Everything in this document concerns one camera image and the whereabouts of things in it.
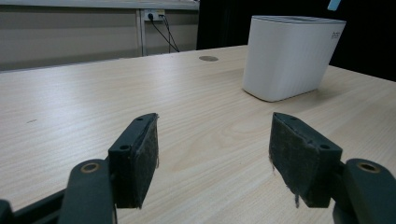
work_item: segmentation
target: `light wood grain surface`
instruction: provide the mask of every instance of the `light wood grain surface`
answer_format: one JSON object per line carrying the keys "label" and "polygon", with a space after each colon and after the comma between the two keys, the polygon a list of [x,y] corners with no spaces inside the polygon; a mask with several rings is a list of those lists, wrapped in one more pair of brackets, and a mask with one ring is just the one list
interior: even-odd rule
{"label": "light wood grain surface", "polygon": [[[298,117],[396,175],[396,84],[329,66],[318,90],[266,103],[242,90],[247,48],[191,51],[0,74],[0,198],[18,210],[103,159],[156,112],[160,168],[142,210],[120,223],[332,223],[296,208],[268,160],[273,112]],[[204,62],[200,56],[215,56]]]}

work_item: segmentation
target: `gray wall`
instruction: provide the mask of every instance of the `gray wall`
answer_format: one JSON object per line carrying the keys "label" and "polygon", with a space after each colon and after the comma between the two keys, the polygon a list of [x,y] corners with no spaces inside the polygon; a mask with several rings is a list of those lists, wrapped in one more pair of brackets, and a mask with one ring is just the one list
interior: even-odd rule
{"label": "gray wall", "polygon": [[[149,22],[140,34],[138,10],[1,7],[0,71],[139,57],[142,42],[147,55],[166,53],[168,44]],[[198,11],[165,15],[179,48],[195,49]],[[156,24],[167,36],[164,25]]]}

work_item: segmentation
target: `white bin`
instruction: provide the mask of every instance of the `white bin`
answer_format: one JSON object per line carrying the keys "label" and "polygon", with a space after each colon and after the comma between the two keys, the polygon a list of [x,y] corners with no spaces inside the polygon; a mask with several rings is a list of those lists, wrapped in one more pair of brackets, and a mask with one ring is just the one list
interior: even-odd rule
{"label": "white bin", "polygon": [[318,88],[346,22],[298,16],[253,16],[243,89],[279,101]]}

